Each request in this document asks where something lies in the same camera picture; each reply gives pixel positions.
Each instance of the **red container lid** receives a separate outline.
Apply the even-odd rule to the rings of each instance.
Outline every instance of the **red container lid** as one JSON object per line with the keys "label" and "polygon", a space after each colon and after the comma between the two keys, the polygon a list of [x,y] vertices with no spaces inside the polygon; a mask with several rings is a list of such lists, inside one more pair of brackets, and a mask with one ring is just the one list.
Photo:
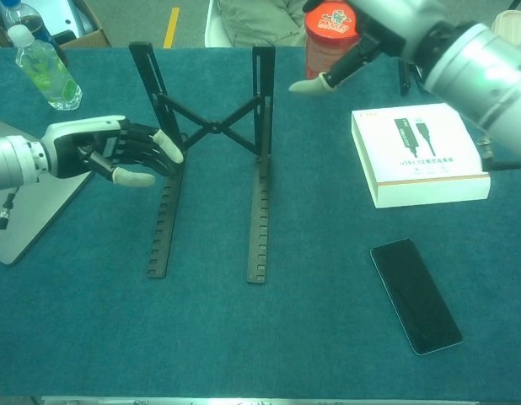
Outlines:
{"label": "red container lid", "polygon": [[328,46],[357,42],[356,14],[346,2],[324,2],[305,15],[305,29],[315,42]]}

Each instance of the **person's lap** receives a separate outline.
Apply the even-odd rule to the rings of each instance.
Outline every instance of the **person's lap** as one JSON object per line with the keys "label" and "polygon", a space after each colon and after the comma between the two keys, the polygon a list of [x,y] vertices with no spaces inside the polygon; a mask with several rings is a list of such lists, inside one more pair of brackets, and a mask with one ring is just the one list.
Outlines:
{"label": "person's lap", "polygon": [[305,0],[219,0],[223,27],[234,46],[302,46]]}

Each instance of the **yellow floor line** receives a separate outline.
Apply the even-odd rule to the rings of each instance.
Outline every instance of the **yellow floor line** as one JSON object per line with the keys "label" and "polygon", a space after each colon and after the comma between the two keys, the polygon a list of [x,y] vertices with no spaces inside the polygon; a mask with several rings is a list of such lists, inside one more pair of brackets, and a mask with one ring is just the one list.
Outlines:
{"label": "yellow floor line", "polygon": [[173,7],[170,11],[169,26],[167,27],[167,34],[165,34],[165,41],[163,48],[170,48],[173,45],[173,39],[175,38],[176,22],[178,21],[178,13],[180,8]]}

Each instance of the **red canister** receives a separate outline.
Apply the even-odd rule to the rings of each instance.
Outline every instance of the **red canister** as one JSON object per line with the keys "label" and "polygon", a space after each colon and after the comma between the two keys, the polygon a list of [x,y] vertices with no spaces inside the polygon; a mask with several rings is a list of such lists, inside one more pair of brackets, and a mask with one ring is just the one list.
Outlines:
{"label": "red canister", "polygon": [[305,16],[306,75],[316,78],[328,72],[359,40],[356,15],[341,1],[328,1]]}

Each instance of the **plastic bottle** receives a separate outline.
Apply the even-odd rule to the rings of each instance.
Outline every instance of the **plastic bottle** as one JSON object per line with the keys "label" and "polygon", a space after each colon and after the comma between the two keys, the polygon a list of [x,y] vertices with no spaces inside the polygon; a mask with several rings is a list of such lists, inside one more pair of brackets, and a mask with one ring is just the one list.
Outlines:
{"label": "plastic bottle", "polygon": [[15,62],[57,110],[75,110],[83,92],[58,58],[51,44],[35,40],[29,29],[17,24],[8,35],[18,47]]}
{"label": "plastic bottle", "polygon": [[52,38],[49,30],[43,23],[43,18],[34,8],[28,4],[22,3],[20,0],[2,0],[2,4],[5,7],[4,23],[6,25],[6,30],[16,24],[24,25],[37,40],[49,42],[53,45],[56,53],[60,59],[62,59],[62,62],[67,65],[66,54]]}
{"label": "plastic bottle", "polygon": [[341,1],[327,1],[305,15],[306,76],[316,78],[350,51],[359,40],[356,15]]}

